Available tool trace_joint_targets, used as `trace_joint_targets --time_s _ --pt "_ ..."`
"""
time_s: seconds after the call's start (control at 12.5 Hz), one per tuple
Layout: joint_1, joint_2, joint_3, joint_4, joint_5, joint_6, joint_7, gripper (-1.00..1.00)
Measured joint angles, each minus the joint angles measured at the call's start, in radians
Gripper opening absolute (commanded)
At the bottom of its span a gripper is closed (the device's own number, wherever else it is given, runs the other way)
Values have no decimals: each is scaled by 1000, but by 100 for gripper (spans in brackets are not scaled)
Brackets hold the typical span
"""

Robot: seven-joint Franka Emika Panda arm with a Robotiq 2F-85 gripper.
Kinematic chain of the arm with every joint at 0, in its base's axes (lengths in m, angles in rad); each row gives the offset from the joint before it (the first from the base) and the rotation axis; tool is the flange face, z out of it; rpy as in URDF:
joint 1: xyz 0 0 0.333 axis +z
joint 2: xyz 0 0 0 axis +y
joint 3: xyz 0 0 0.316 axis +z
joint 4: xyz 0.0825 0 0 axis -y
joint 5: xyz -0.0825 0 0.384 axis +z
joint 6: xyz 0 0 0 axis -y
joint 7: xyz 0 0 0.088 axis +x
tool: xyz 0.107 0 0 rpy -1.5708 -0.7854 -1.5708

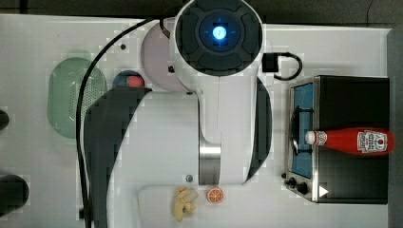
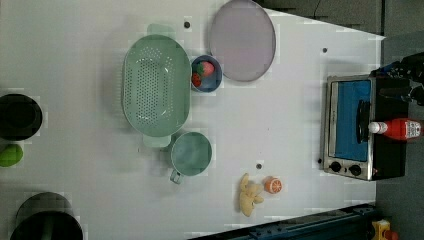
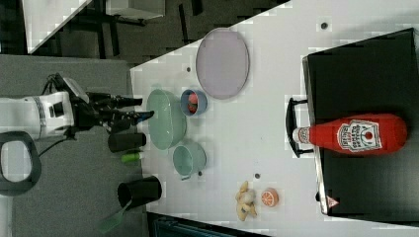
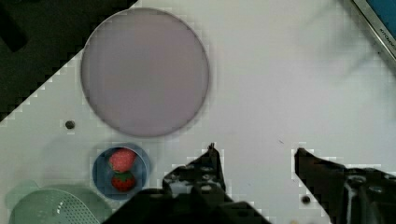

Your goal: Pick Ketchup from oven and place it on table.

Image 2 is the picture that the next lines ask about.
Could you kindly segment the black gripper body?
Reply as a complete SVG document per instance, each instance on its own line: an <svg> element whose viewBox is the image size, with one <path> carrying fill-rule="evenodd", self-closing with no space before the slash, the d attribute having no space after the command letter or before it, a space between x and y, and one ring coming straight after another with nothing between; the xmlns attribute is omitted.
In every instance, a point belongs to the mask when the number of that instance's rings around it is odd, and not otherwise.
<svg viewBox="0 0 424 240"><path fill-rule="evenodd" d="M408 80L418 83L418 86L415 87L382 88L379 95L407 103L416 102L418 106L424 104L422 52L406 56L401 61L395 61L375 69L370 73L370 77L382 80Z"/></svg>

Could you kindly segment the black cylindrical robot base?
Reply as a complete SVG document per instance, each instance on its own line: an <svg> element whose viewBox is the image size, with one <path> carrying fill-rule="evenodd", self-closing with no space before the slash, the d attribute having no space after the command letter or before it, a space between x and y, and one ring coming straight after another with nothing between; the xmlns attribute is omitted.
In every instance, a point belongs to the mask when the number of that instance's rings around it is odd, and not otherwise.
<svg viewBox="0 0 424 240"><path fill-rule="evenodd" d="M10 240L84 240L84 232L67 198L43 192L20 205Z"/></svg>

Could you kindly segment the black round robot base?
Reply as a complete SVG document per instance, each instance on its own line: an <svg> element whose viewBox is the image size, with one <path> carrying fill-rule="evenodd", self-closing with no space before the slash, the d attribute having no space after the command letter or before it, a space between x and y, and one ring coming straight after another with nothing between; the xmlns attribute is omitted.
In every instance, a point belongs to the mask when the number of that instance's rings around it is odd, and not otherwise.
<svg viewBox="0 0 424 240"><path fill-rule="evenodd" d="M0 136L9 141L22 141L40 129L43 114L38 103L23 94L0 97Z"/></svg>

